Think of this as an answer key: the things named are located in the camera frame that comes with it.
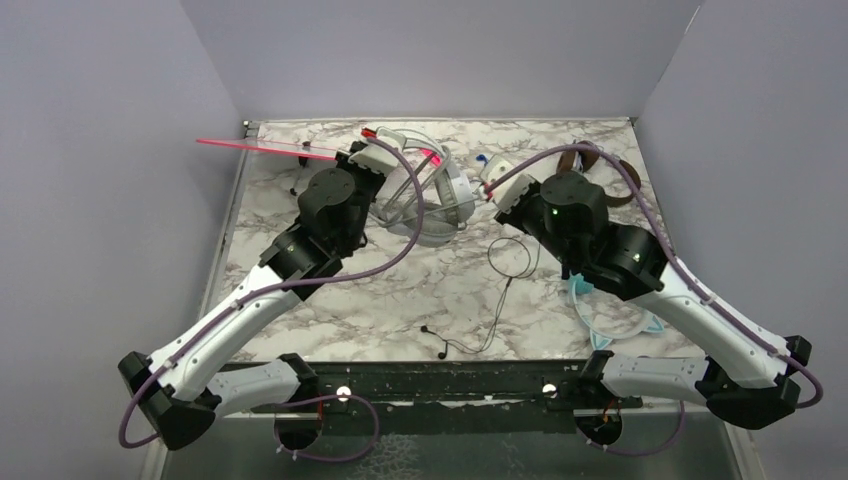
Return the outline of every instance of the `silver bolt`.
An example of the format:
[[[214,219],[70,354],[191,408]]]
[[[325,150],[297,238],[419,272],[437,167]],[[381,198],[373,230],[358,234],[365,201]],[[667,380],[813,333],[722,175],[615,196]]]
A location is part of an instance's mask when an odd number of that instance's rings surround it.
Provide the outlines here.
[[[556,386],[552,383],[548,383],[544,387],[542,387],[542,393],[545,394],[545,396],[548,398],[555,398]]]
[[[341,387],[338,388],[338,390],[336,390],[336,395],[350,395],[350,394],[351,394],[350,388],[348,388],[344,385],[342,385]],[[346,401],[348,401],[348,399],[347,398],[340,398],[339,401],[340,402],[346,402]]]

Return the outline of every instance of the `brown strap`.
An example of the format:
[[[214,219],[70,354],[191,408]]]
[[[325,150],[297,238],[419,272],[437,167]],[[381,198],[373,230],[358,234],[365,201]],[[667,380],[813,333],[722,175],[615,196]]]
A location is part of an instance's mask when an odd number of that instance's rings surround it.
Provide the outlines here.
[[[577,143],[583,145],[590,145],[597,148],[597,145],[587,140],[583,140]],[[580,157],[583,161],[583,171],[588,172],[593,166],[595,166],[595,163],[597,163],[598,159],[600,158],[600,155],[597,152],[581,152]],[[562,152],[562,155],[560,155],[559,157],[559,162],[557,162],[556,173],[567,172],[573,169],[574,160],[576,158],[577,152],[574,150],[570,152]],[[633,183],[636,184],[636,188],[641,190],[642,179],[639,178],[639,174],[636,172],[636,169],[633,168],[633,165],[630,165],[626,161],[621,160],[621,166],[624,167],[624,170],[627,172],[628,175],[630,175],[630,178],[633,179]],[[633,193],[631,192],[630,195],[624,197],[611,197],[609,195],[606,195],[606,198],[608,207],[623,207],[624,205],[630,203],[631,200],[633,200]]]

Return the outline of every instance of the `white marble countertop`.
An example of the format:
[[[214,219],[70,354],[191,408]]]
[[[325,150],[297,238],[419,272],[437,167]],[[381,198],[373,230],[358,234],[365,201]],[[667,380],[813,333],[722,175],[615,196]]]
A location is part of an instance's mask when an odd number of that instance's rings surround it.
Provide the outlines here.
[[[259,138],[302,142],[332,148],[344,147],[358,137],[362,126],[415,128],[445,143],[470,175],[481,164],[483,153],[506,156],[513,163],[540,150],[573,140],[591,140],[608,152],[629,161],[639,172],[643,192],[656,210],[656,199],[630,122],[627,119],[575,121],[341,121],[265,123]],[[536,164],[534,173],[544,178],[554,173],[556,158]],[[236,228],[227,258],[226,273],[218,289],[223,298],[256,264],[271,240],[291,225],[297,215],[291,196],[297,160],[273,154],[251,153],[250,168]],[[311,161],[303,176],[326,167]],[[615,171],[600,162],[587,177],[612,195],[627,187]],[[435,360],[444,344],[420,331],[422,325],[445,338],[471,348],[483,342],[494,318],[494,308],[506,280],[486,260],[486,249],[500,236],[521,238],[535,255],[537,243],[511,227],[494,221],[495,208],[477,207],[461,232],[439,249],[416,247],[393,269],[361,281],[327,285],[287,315],[272,322],[236,355],[240,361],[269,361],[297,352],[310,361]],[[610,209],[610,219],[647,227],[631,202]],[[369,219],[369,244],[344,261],[344,272],[373,268],[395,255],[407,241],[387,233]],[[518,273],[526,265],[520,246],[507,244],[495,255],[496,265]],[[566,283],[560,266],[544,249],[531,278],[515,280],[510,287],[491,347],[477,355],[451,349],[449,360],[509,360],[584,358],[591,353],[588,330],[566,300]],[[598,326],[610,331],[628,330],[639,312],[615,297],[593,292],[583,300],[591,306]],[[630,355],[690,356],[703,352],[677,331],[666,326],[662,334],[640,334],[616,341],[611,350]]]

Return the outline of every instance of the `transparent plastic lid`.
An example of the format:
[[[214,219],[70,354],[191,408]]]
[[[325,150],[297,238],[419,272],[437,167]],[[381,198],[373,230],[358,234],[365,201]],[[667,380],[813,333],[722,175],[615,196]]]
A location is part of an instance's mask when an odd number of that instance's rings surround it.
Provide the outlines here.
[[[243,138],[241,140],[218,140],[214,138],[198,138],[197,143],[205,145],[216,145],[219,147],[238,148],[241,150],[253,150],[257,152],[277,153],[293,157],[307,157],[318,160],[336,160],[336,150],[326,147],[315,147],[299,145],[297,143],[275,142],[272,140],[258,140],[255,138]]]

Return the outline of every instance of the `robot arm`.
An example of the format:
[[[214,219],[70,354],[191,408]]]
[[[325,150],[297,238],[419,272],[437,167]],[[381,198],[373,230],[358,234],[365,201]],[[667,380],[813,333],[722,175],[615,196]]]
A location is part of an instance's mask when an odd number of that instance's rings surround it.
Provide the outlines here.
[[[405,137],[391,130],[378,129],[376,136],[398,150],[404,147]],[[219,371],[262,328],[320,286],[301,282],[306,284],[282,290],[282,282],[332,277],[342,259],[364,245],[368,209],[398,160],[363,142],[354,142],[350,152],[340,151],[336,160],[335,168],[312,177],[298,197],[300,215],[233,293],[168,345],[149,356],[132,352],[119,363],[134,403],[169,449],[196,440],[216,417],[314,396],[307,390],[314,387],[315,375],[294,354],[249,369]]]
[[[490,162],[483,180],[491,184],[512,167]],[[535,237],[562,264],[582,273],[597,288],[641,306],[704,349],[701,358],[634,358],[595,352],[583,378],[610,397],[651,396],[705,405],[737,426],[758,429],[792,413],[799,386],[788,377],[794,370],[783,355],[806,365],[810,344],[802,337],[782,338],[729,307],[707,289],[703,301],[668,261],[657,238],[633,225],[609,221],[604,191],[576,172],[539,182],[519,173],[491,192],[496,220]],[[685,264],[678,268],[691,276]],[[771,345],[769,353],[720,316],[720,302],[747,329]]]

